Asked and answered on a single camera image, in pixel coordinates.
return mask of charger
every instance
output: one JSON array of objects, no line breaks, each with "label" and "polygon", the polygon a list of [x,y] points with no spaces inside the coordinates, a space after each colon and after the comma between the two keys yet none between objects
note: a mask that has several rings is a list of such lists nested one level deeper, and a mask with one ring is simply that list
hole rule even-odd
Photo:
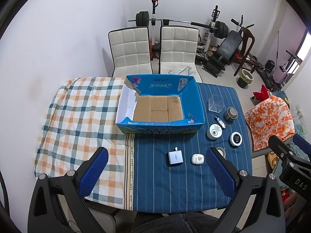
[{"label": "charger", "polygon": [[175,147],[175,150],[173,152],[169,152],[169,164],[178,164],[183,162],[183,155],[180,150],[178,150],[177,147]]}]

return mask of tufted white cushion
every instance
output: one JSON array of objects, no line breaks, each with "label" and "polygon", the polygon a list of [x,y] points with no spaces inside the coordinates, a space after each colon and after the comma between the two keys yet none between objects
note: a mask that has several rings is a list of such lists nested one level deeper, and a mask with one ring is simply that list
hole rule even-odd
[{"label": "tufted white cushion", "polygon": [[115,67],[113,77],[152,74],[147,27],[111,31],[108,37]]},{"label": "tufted white cushion", "polygon": [[161,74],[181,74],[188,75],[188,66],[191,67],[190,74],[197,82],[202,79],[195,66],[195,54],[197,51],[197,41],[199,30],[181,26],[161,27]]}]

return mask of clear plastic box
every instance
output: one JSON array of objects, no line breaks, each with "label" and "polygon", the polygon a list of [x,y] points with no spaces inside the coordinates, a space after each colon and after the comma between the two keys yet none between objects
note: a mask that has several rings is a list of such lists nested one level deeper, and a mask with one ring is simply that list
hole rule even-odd
[{"label": "clear plastic box", "polygon": [[208,110],[219,113],[224,108],[224,98],[218,95],[212,95],[208,100]]}]

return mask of table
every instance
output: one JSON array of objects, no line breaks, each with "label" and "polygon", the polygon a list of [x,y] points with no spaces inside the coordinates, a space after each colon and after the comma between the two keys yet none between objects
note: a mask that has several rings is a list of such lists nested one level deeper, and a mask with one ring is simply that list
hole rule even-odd
[{"label": "table", "polygon": [[[65,83],[53,99],[42,128],[35,176],[56,177],[77,169],[99,146],[108,149],[109,161],[91,195],[86,197],[111,207],[142,212],[202,211],[224,207],[225,197],[207,164],[190,163],[194,153],[210,146],[226,148],[226,159],[238,170],[251,173],[247,128],[233,88],[198,83],[205,124],[197,134],[123,134],[115,124],[123,78],[77,78]],[[239,117],[227,123],[222,139],[210,141],[206,129],[215,113],[208,111],[212,94],[222,95],[225,108],[234,106]],[[218,114],[223,118],[225,108]],[[240,131],[243,143],[233,149],[229,134]],[[177,146],[184,163],[168,166],[167,152]]]}]

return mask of blue striped tablecloth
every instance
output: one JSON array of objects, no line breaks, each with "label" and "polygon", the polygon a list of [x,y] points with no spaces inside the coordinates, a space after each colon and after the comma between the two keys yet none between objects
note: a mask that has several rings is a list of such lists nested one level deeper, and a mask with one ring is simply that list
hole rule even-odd
[{"label": "blue striped tablecloth", "polygon": [[[205,155],[206,149],[223,147],[226,159],[238,170],[252,172],[251,149],[242,107],[233,88],[198,83],[205,113],[205,124],[196,134],[136,134],[134,138],[133,210],[152,213],[203,211],[227,206],[226,197],[216,182],[208,165],[193,165],[195,153]],[[226,123],[222,137],[215,141],[206,138],[208,127],[216,123],[215,112],[208,110],[212,94],[224,98],[225,107],[218,116]],[[225,121],[224,111],[233,106],[238,118],[233,123]],[[234,149],[228,138],[234,131],[241,133],[243,142]],[[184,163],[170,166],[167,153],[175,147],[182,151]]]}]

